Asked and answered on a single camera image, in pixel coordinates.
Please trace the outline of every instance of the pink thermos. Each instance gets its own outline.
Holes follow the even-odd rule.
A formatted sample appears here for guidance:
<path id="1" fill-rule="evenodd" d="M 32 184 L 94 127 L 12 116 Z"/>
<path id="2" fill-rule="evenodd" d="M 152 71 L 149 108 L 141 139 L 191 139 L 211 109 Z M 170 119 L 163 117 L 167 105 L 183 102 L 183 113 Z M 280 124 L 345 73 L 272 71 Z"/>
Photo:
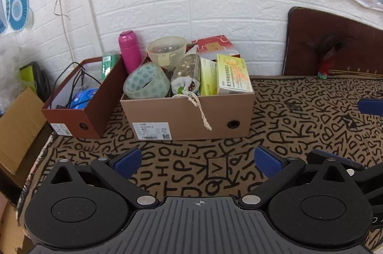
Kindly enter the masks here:
<path id="1" fill-rule="evenodd" d="M 124 31 L 118 38 L 121 56 L 124 59 L 126 71 L 131 74 L 141 64 L 141 51 L 137 36 L 133 31 Z"/>

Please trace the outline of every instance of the brown fabric with black letters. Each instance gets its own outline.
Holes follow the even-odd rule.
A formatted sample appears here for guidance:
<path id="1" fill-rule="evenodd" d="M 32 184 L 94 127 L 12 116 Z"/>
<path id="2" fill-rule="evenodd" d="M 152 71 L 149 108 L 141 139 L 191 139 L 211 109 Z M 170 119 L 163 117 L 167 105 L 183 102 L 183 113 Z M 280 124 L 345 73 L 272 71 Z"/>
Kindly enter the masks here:
<path id="1" fill-rule="evenodd" d="M 255 103 L 246 138 L 136 141 L 120 105 L 100 140 L 56 136 L 24 191 L 19 204 L 20 223 L 30 198 L 61 158 L 84 165 L 97 157 L 121 154 L 137 146 L 142 151 L 142 166 L 131 181 L 160 200 L 164 196 L 239 198 L 266 180 L 254 167 L 253 148 L 258 145 L 283 157 L 304 159 L 312 149 L 323 149 L 366 167 L 382 162 L 381 119 L 357 109 L 362 97 L 382 97 L 382 80 L 274 77 L 254 78 L 252 82 Z M 382 231 L 376 230 L 370 233 L 366 245 L 376 249 L 382 242 Z"/>

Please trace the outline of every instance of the black grommet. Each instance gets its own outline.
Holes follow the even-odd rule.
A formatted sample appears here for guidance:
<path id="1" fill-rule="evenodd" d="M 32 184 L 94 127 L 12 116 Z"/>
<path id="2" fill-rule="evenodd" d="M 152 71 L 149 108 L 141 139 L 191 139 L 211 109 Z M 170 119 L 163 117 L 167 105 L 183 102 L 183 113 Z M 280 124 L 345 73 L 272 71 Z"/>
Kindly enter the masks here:
<path id="1" fill-rule="evenodd" d="M 237 120 L 233 120 L 233 121 L 230 121 L 229 123 L 227 123 L 227 127 L 228 128 L 237 128 L 239 127 L 241 123 Z"/>
<path id="2" fill-rule="evenodd" d="M 88 130 L 88 126 L 85 123 L 80 123 L 80 128 L 84 131 Z"/>

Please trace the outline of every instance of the white label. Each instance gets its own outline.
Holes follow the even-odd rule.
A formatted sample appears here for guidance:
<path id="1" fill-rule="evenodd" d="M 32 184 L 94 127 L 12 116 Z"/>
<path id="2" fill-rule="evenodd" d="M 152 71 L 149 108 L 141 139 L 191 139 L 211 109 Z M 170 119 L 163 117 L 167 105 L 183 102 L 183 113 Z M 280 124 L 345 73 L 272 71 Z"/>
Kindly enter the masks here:
<path id="1" fill-rule="evenodd" d="M 59 135 L 73 136 L 64 123 L 51 123 L 51 126 Z"/>
<path id="2" fill-rule="evenodd" d="M 133 123 L 139 140 L 171 140 L 168 122 Z"/>

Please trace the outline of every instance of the barcode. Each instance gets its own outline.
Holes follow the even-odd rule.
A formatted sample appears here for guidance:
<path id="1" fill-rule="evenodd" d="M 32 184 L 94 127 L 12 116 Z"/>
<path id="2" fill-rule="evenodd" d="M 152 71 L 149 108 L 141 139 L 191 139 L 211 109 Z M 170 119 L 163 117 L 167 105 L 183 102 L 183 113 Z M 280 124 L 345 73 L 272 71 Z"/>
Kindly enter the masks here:
<path id="1" fill-rule="evenodd" d="M 158 139 L 157 136 L 142 136 L 142 139 Z"/>

